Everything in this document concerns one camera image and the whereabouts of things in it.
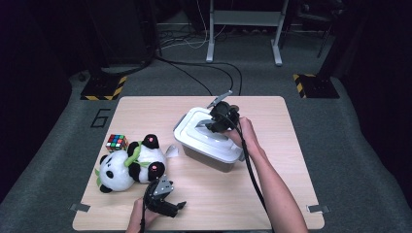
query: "human hand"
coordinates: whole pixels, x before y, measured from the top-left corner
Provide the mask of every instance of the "human hand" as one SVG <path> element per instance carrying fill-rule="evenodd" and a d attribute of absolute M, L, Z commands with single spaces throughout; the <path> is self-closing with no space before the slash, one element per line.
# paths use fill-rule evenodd
<path fill-rule="evenodd" d="M 139 198 L 134 201 L 133 210 L 130 215 L 130 221 L 127 226 L 126 233 L 140 232 L 140 221 L 142 220 L 143 199 Z M 160 214 L 150 210 L 145 211 L 145 222 L 148 227 Z"/>
<path fill-rule="evenodd" d="M 242 132 L 243 139 L 246 142 L 249 155 L 253 157 L 257 156 L 258 154 L 261 154 L 262 148 L 258 143 L 258 136 L 255 132 L 252 122 L 246 117 L 240 117 L 238 128 Z M 236 144 L 236 146 L 238 146 L 239 148 L 243 147 L 242 139 L 236 130 L 225 130 L 221 133 L 224 134 L 226 137 L 230 138 L 233 141 L 233 143 Z"/>

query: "table surface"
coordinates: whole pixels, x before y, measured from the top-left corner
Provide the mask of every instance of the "table surface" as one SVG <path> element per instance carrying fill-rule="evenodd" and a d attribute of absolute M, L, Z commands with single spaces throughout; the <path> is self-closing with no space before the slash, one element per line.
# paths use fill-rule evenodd
<path fill-rule="evenodd" d="M 174 145 L 179 155 L 167 159 L 167 176 L 174 191 L 166 198 L 177 204 L 187 201 L 176 217 L 161 216 L 148 230 L 264 230 L 270 222 L 253 188 L 246 163 L 237 161 L 229 173 L 220 172 L 185 155 L 173 128 L 191 108 L 205 108 L 211 96 L 122 97 L 91 169 L 82 199 L 88 212 L 78 211 L 73 228 L 82 230 L 125 230 L 133 202 L 142 197 L 146 184 L 135 183 L 123 192 L 102 193 L 94 169 L 107 154 L 105 142 L 111 134 L 125 135 L 129 142 L 157 135 L 163 152 Z M 309 229 L 324 227 L 320 213 L 306 206 L 318 205 L 306 164 L 294 133 L 285 100 L 278 96 L 229 96 L 224 101 L 239 106 L 240 116 L 254 124 L 261 146 L 292 192 Z"/>

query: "stuffed panda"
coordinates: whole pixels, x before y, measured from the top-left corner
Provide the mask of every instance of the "stuffed panda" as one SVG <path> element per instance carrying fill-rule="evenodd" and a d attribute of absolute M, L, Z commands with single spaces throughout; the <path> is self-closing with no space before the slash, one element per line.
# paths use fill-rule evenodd
<path fill-rule="evenodd" d="M 155 134 L 131 143 L 127 151 L 117 150 L 100 159 L 100 191 L 125 191 L 135 182 L 150 183 L 166 171 L 166 156 Z"/>

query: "human arm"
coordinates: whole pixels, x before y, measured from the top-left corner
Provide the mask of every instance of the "human arm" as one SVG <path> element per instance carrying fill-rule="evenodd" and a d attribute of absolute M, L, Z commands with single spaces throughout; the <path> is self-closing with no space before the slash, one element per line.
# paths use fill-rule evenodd
<path fill-rule="evenodd" d="M 126 233 L 138 233 L 140 232 L 140 221 L 142 220 L 143 199 L 139 198 L 134 201 L 133 210 L 130 214 L 130 221 L 128 223 Z M 160 214 L 146 210 L 145 222 L 146 226 L 149 226 Z"/>
<path fill-rule="evenodd" d="M 254 161 L 257 170 L 261 192 L 273 229 L 276 233 L 307 232 L 303 215 L 288 187 L 260 146 L 252 122 L 246 117 L 241 117 L 239 124 L 249 156 Z M 236 130 L 228 130 L 223 133 L 237 146 L 242 147 L 241 138 Z"/>

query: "rubik's cube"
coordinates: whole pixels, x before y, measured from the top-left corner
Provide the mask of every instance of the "rubik's cube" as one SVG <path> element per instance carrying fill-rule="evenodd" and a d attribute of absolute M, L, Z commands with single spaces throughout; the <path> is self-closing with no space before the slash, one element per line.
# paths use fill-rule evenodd
<path fill-rule="evenodd" d="M 112 134 L 106 144 L 106 149 L 109 152 L 114 152 L 116 150 L 127 150 L 128 142 L 124 135 Z"/>

